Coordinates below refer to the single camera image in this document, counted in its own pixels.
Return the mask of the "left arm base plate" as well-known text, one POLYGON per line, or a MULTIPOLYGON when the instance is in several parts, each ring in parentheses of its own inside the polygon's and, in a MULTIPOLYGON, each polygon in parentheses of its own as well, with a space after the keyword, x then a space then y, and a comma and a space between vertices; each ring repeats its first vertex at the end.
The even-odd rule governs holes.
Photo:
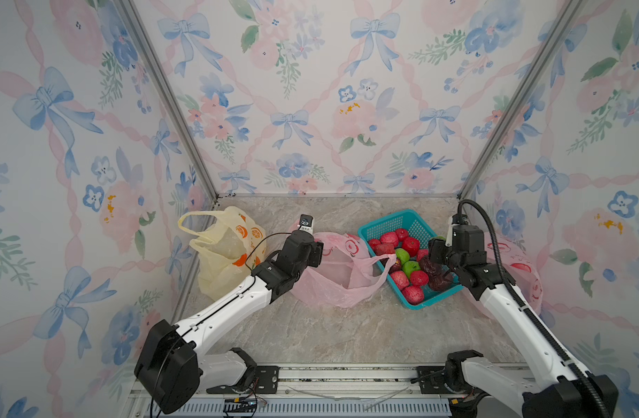
POLYGON ((247 395, 254 391, 256 395, 275 395, 279 386, 278 366, 257 366, 248 369, 244 377, 235 386, 217 386, 204 389, 208 395, 247 395))

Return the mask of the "teal plastic mesh basket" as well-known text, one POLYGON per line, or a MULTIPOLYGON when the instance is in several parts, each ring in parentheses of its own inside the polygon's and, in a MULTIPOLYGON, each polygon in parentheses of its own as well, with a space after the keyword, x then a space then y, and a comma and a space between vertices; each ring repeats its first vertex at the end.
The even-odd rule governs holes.
MULTIPOLYGON (((380 219, 369 222, 358 229, 358 235, 364 241, 368 242, 369 240, 380 238, 380 236, 384 235, 384 233, 394 232, 396 229, 400 228, 406 229, 413 238, 419 240, 422 244, 429 243, 432 238, 437 236, 434 230, 422 219, 422 217, 411 209, 395 212, 394 214, 389 214, 380 219)), ((429 287, 426 287, 426 290, 423 291, 424 300, 416 305, 411 305, 406 300, 390 275, 387 276, 387 283, 405 308, 420 310, 444 301, 450 296, 458 294, 463 289, 456 275, 448 271, 448 268, 443 268, 443 273, 449 273, 449 278, 451 280, 450 286, 443 292, 434 291, 429 287)))

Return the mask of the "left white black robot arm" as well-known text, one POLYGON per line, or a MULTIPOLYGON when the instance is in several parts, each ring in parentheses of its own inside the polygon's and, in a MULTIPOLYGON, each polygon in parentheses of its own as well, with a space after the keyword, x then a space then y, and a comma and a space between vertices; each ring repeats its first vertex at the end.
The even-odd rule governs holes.
POLYGON ((321 264, 323 245, 311 230, 286 233, 283 247, 208 308, 175 324, 161 320, 146 337, 134 374, 152 397, 150 415, 172 414, 199 391, 253 385, 256 362, 241 348, 211 348, 249 316, 291 291, 306 268, 321 264))

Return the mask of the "green crinkled toy vegetable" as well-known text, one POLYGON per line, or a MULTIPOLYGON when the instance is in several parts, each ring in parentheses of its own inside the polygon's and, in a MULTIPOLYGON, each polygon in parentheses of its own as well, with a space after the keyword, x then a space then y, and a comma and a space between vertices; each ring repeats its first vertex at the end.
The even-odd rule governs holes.
POLYGON ((407 262, 410 261, 410 254, 404 248, 396 248, 395 255, 397 258, 397 263, 400 264, 401 266, 405 265, 407 262))

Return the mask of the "green apple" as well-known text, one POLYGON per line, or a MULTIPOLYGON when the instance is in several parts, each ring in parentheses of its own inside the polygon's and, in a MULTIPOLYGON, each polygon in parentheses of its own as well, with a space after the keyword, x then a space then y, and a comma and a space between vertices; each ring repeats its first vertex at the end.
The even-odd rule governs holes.
POLYGON ((407 261, 402 264, 401 270, 410 279, 413 272, 421 271, 422 269, 417 261, 407 261))

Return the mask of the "pink printed plastic bag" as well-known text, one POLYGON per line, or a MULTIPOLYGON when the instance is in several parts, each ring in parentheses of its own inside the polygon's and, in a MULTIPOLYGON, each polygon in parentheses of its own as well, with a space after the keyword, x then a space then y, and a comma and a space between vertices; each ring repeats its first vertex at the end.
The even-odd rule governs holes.
MULTIPOLYGON (((542 310, 542 297, 544 296, 544 290, 542 289, 542 282, 540 280, 537 270, 533 267, 532 261, 523 250, 518 247, 513 241, 510 241, 498 233, 497 244, 499 247, 499 253, 501 256, 502 264, 507 273, 509 273, 519 287, 523 299, 529 303, 532 310, 540 315, 542 310)), ((490 264, 495 264, 495 252, 493 243, 490 240, 488 231, 484 233, 484 244, 487 252, 487 261, 490 264)), ((495 320, 495 317, 483 306, 475 300, 473 295, 468 289, 463 289, 460 294, 470 302, 483 316, 490 320, 495 320)))

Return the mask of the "dark red apple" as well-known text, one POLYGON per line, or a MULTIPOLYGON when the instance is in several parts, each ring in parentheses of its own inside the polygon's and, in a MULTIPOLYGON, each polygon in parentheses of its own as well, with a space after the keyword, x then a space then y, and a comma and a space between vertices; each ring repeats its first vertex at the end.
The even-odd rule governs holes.
POLYGON ((397 271, 401 271, 402 268, 402 263, 399 259, 396 260, 396 262, 394 263, 393 266, 391 266, 391 268, 389 269, 389 273, 394 273, 397 271))

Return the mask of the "yellow knotted plastic bag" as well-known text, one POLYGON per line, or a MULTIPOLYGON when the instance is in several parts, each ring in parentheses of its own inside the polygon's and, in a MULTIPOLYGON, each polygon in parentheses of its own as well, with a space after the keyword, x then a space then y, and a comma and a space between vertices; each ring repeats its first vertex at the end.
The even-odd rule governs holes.
POLYGON ((190 247, 199 256, 199 290, 214 301, 234 290, 265 259, 267 232, 237 207, 188 212, 178 227, 193 236, 190 247), (213 223, 194 231, 185 227, 191 217, 209 217, 213 223))

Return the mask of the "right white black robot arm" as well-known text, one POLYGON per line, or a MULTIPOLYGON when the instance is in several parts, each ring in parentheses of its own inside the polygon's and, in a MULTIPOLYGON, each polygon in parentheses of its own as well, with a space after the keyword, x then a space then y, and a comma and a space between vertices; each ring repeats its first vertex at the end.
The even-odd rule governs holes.
POLYGON ((525 301, 512 276, 488 262, 483 231, 453 225, 446 239, 429 241, 432 262, 446 266, 500 323, 523 356, 534 380, 497 367, 475 350, 451 353, 445 384, 459 392, 479 389, 521 417, 612 417, 618 389, 605 374, 593 374, 562 345, 525 301))

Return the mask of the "dark purple round fruit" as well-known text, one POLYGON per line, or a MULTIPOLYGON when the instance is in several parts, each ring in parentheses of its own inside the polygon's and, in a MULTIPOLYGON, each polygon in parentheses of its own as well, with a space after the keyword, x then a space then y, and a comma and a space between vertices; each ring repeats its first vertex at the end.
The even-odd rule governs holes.
POLYGON ((450 271, 429 277, 429 287, 434 292, 445 292, 454 285, 453 273, 450 271))

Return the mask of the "pink crinkled toy ball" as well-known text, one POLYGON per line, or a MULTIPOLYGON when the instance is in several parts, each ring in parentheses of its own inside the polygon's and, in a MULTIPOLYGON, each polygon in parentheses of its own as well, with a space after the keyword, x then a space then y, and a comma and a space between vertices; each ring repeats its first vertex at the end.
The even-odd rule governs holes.
POLYGON ((429 284, 429 275, 422 270, 410 273, 409 279, 412 286, 423 287, 429 284))

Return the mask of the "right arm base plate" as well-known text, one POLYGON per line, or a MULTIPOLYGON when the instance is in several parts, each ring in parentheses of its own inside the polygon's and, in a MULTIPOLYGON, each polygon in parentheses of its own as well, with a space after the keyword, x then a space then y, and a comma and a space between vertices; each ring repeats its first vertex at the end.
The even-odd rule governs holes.
POLYGON ((467 397, 485 394, 485 391, 467 383, 461 371, 444 366, 419 366, 415 369, 417 376, 410 383, 420 388, 424 395, 456 395, 467 397))

